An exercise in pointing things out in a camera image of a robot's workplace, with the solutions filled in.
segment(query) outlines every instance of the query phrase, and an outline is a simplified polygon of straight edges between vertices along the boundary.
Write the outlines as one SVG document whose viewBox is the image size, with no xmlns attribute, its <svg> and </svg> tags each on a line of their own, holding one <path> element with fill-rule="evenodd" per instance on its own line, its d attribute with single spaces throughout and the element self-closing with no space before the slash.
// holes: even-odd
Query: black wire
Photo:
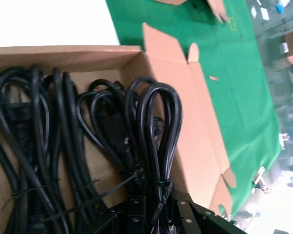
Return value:
<svg viewBox="0 0 293 234">
<path fill-rule="evenodd" d="M 181 102 L 177 92 L 169 85 L 153 82 L 141 93 L 136 109 L 133 106 L 132 95 L 136 87 L 143 83 L 151 83 L 148 77 L 134 81 L 127 90 L 125 100 L 125 117 L 131 129 L 131 142 L 136 145 L 138 157 L 143 162 L 143 169 L 147 181 L 147 206 L 155 206 L 155 214 L 147 218 L 158 216 L 164 233 L 171 233 L 167 217 L 161 209 L 165 206 L 170 190 L 168 180 L 173 156 L 182 122 Z M 160 95 L 164 106 L 165 124 L 162 139 L 157 149 L 154 131 L 155 99 Z"/>
<path fill-rule="evenodd" d="M 67 72 L 63 73 L 63 82 L 58 69 L 53 70 L 52 77 L 70 183 L 75 202 L 77 206 L 81 207 L 82 204 L 99 195 L 92 186 L 84 155 L 83 135 L 78 123 L 78 111 L 76 109 L 77 89 Z M 98 199 L 96 203 L 89 207 L 80 208 L 75 226 L 77 230 L 81 230 L 89 222 L 97 220 L 106 213 L 106 205 L 101 199 Z"/>
<path fill-rule="evenodd" d="M 54 195 L 52 190 L 52 180 L 50 179 L 49 171 L 46 166 L 46 153 L 48 151 L 48 140 L 50 138 L 50 107 L 48 106 L 49 99 L 46 98 L 47 92 L 41 92 L 42 86 L 40 85 L 41 73 L 38 71 L 37 67 L 34 67 L 33 71 L 27 71 L 22 68 L 12 68 L 8 69 L 0 74 L 0 130 L 3 133 L 6 141 L 9 143 L 13 153 L 18 158 L 20 165 L 22 167 L 22 188 L 27 189 L 27 181 L 30 186 L 35 189 L 38 201 L 41 202 L 44 212 L 47 216 L 52 216 L 54 214 L 61 212 L 61 206 L 58 203 L 58 197 Z M 38 170 L 39 174 L 43 177 L 41 180 L 36 174 L 32 163 L 30 162 L 27 153 L 24 152 L 24 148 L 19 145 L 18 138 L 14 137 L 13 126 L 9 126 L 9 122 L 5 119 L 5 115 L 2 108 L 2 101 L 7 100 L 8 98 L 2 97 L 2 88 L 7 82 L 14 82 L 20 84 L 21 88 L 24 89 L 27 94 L 32 96 L 32 116 L 34 118 L 33 124 L 35 129 L 36 146 L 35 154 L 38 156 Z M 24 193 L 22 200 L 25 203 L 22 203 L 22 206 L 19 207 L 20 213 L 25 214 L 26 210 L 29 209 L 27 206 L 27 200 L 24 199 L 27 197 L 27 193 Z M 13 225 L 8 223 L 8 229 L 11 230 Z M 58 220 L 52 220 L 52 232 L 53 233 L 70 233 L 65 217 L 61 215 L 61 222 Z M 19 229 L 21 233 L 25 233 L 27 229 L 27 224 L 25 220 L 21 221 L 22 228 Z"/>
</svg>

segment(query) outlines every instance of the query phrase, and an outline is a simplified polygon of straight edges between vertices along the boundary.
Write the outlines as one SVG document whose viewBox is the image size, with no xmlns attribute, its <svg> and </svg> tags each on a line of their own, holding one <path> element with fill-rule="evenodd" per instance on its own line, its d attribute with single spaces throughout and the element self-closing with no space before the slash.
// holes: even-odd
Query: white paper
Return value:
<svg viewBox="0 0 293 234">
<path fill-rule="evenodd" d="M 256 17 L 257 12 L 256 12 L 256 9 L 255 9 L 255 6 L 252 7 L 252 9 L 251 9 L 251 14 L 252 14 L 253 18 Z"/>
<path fill-rule="evenodd" d="M 282 54 L 285 54 L 289 51 L 289 47 L 288 47 L 288 44 L 285 42 L 285 43 L 282 43 L 280 44 L 280 51 Z"/>
<path fill-rule="evenodd" d="M 269 15 L 268 15 L 268 11 L 266 8 L 261 7 L 260 11 L 262 12 L 262 16 L 264 20 L 269 20 Z"/>
<path fill-rule="evenodd" d="M 0 47 L 119 45 L 105 0 L 0 0 Z"/>
</svg>

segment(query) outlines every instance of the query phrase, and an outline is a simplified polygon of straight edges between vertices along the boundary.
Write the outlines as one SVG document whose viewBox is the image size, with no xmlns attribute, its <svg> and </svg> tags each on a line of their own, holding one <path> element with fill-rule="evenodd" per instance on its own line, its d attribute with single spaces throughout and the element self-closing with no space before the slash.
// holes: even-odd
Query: box flap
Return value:
<svg viewBox="0 0 293 234">
<path fill-rule="evenodd" d="M 159 1 L 162 3 L 172 4 L 172 5 L 180 5 L 181 3 L 184 3 L 186 0 L 154 0 Z M 223 0 L 207 0 L 209 3 L 209 6 L 213 12 L 213 14 L 216 16 L 216 18 L 223 23 L 230 22 L 229 17 L 226 14 L 226 9 L 223 3 Z"/>
<path fill-rule="evenodd" d="M 226 183 L 232 187 L 236 187 L 236 179 L 233 171 L 230 168 L 226 148 L 222 139 L 216 113 L 213 103 L 209 95 L 201 64 L 199 63 L 199 48 L 196 43 L 193 43 L 188 53 L 189 68 L 192 73 L 193 83 L 196 87 L 198 99 L 201 101 L 203 115 L 208 125 L 211 143 L 217 157 L 218 166 Z"/>
<path fill-rule="evenodd" d="M 146 55 L 155 78 L 159 82 L 172 85 L 177 90 L 183 106 L 183 124 L 171 177 L 179 190 L 190 193 L 194 202 L 207 208 L 211 206 L 215 208 L 217 207 L 215 204 L 219 202 L 230 214 L 232 201 L 230 203 L 229 199 L 224 199 L 227 203 L 223 204 L 224 201 L 220 199 L 220 197 L 230 197 L 230 194 L 227 187 L 221 186 L 222 183 L 219 181 L 224 183 L 222 179 L 224 174 L 224 177 L 228 178 L 228 183 L 235 185 L 235 177 L 229 167 L 228 159 L 225 160 L 220 156 L 227 156 L 221 145 L 223 142 L 220 131 L 219 135 L 211 136 L 212 132 L 217 132 L 218 124 L 209 129 L 213 123 L 208 123 L 206 120 L 207 114 L 204 112 L 207 108 L 203 104 L 205 100 L 200 99 L 197 94 L 198 87 L 192 76 L 192 72 L 196 73 L 195 69 L 198 67 L 195 65 L 193 70 L 191 69 L 192 65 L 189 66 L 177 39 L 151 28 L 146 23 L 143 24 L 143 33 Z M 198 48 L 192 47 L 189 60 L 193 65 L 199 64 L 198 54 Z M 209 111 L 213 113 L 212 106 L 209 107 Z M 220 143 L 213 142 L 219 138 Z"/>
</svg>

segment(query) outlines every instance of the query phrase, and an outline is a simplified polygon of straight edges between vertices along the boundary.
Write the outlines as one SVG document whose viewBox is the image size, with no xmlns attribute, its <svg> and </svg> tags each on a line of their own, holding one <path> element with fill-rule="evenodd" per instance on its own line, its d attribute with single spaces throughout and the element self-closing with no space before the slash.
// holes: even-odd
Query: factory floor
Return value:
<svg viewBox="0 0 293 234">
<path fill-rule="evenodd" d="M 293 31 L 293 0 L 283 14 L 277 12 L 276 0 L 246 2 L 281 134 L 287 134 L 289 140 L 281 141 L 284 150 L 263 176 L 271 192 L 256 189 L 232 219 L 249 234 L 272 234 L 275 229 L 293 234 L 293 65 L 280 49 L 284 35 Z M 267 10 L 269 20 L 261 8 Z"/>
</svg>

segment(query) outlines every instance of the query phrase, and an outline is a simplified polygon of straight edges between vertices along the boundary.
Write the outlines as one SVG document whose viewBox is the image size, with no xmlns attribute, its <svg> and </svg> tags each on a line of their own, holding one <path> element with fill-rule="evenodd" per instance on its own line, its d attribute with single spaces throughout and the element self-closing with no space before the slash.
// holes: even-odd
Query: black cable tie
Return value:
<svg viewBox="0 0 293 234">
<path fill-rule="evenodd" d="M 123 181 L 122 183 L 119 183 L 118 185 L 116 185 L 114 188 L 108 190 L 107 192 L 102 193 L 102 194 L 99 195 L 98 197 L 95 197 L 94 199 L 88 200 L 88 201 L 86 201 L 86 202 L 80 204 L 79 206 L 75 206 L 75 207 L 73 207 L 73 208 L 71 208 L 71 209 L 69 209 L 69 210 L 66 210 L 65 212 L 59 212 L 59 213 L 57 213 L 57 214 L 55 214 L 55 215 L 52 215 L 52 216 L 50 216 L 50 217 L 48 217 L 48 218 L 42 219 L 42 220 L 40 220 L 40 222 L 45 223 L 45 222 L 51 221 L 51 220 L 53 220 L 53 219 L 55 219 L 55 218 L 61 217 L 62 215 L 67 215 L 67 214 L 69 214 L 69 213 L 71 213 L 71 212 L 76 212 L 76 211 L 78 211 L 80 208 L 83 208 L 83 207 L 86 207 L 86 206 L 88 206 L 88 205 L 90 205 L 90 204 L 92 204 L 92 203 L 95 203 L 95 202 L 99 201 L 100 199 L 102 199 L 103 197 L 105 197 L 105 196 L 107 196 L 107 195 L 109 195 L 109 194 L 115 192 L 116 190 L 118 190 L 120 187 L 122 187 L 123 185 L 125 185 L 126 183 L 128 183 L 129 181 L 131 181 L 133 178 L 137 177 L 142 171 L 143 171 L 143 170 L 141 169 L 141 170 L 138 171 L 137 173 L 134 173 L 131 177 L 129 177 L 128 179 L 126 179 L 126 180 Z"/>
<path fill-rule="evenodd" d="M 166 192 L 165 192 L 165 194 L 163 195 L 163 197 L 162 197 L 160 203 L 158 204 L 158 206 L 157 206 L 157 208 L 156 208 L 156 210 L 155 210 L 155 212 L 154 212 L 154 215 L 153 215 L 153 217 L 152 217 L 152 219 L 151 219 L 151 224 L 152 224 L 152 226 L 155 226 L 155 222 L 157 221 L 158 216 L 160 215 L 160 213 L 161 213 L 163 207 L 165 206 L 166 201 L 167 201 L 167 199 L 168 199 L 168 197 L 169 197 L 169 195 L 170 195 L 170 192 L 171 192 L 171 190 L 172 190 L 172 185 L 173 185 L 173 184 L 172 184 L 172 181 L 171 181 L 171 180 L 168 180 L 168 182 L 169 182 L 169 185 L 168 185 L 168 187 L 167 187 L 167 189 L 166 189 Z"/>
<path fill-rule="evenodd" d="M 89 188 L 91 187 L 94 183 L 100 181 L 99 179 L 95 179 L 95 180 L 92 180 L 90 181 L 89 183 L 87 183 L 85 186 L 83 187 L 80 187 L 80 188 L 76 188 L 75 191 L 80 191 L 80 190 L 83 190 L 83 189 L 86 189 L 86 188 Z"/>
<path fill-rule="evenodd" d="M 171 180 L 168 179 L 168 180 L 164 180 L 164 181 L 157 181 L 157 182 L 154 182 L 154 185 L 155 186 L 166 186 L 168 187 L 170 184 L 171 184 Z"/>
<path fill-rule="evenodd" d="M 11 197 L 4 203 L 4 205 L 1 208 L 1 211 L 3 211 L 5 209 L 5 207 L 10 203 L 11 200 L 18 199 L 21 196 L 23 196 L 23 195 L 25 195 L 25 194 L 27 194 L 29 192 L 32 192 L 32 191 L 34 191 L 36 189 L 45 188 L 45 187 L 48 187 L 48 186 L 51 186 L 51 185 L 42 185 L 42 186 L 39 186 L 39 187 L 36 187 L 36 188 L 31 188 L 31 189 L 26 189 L 26 190 L 22 190 L 22 191 L 12 192 Z"/>
</svg>

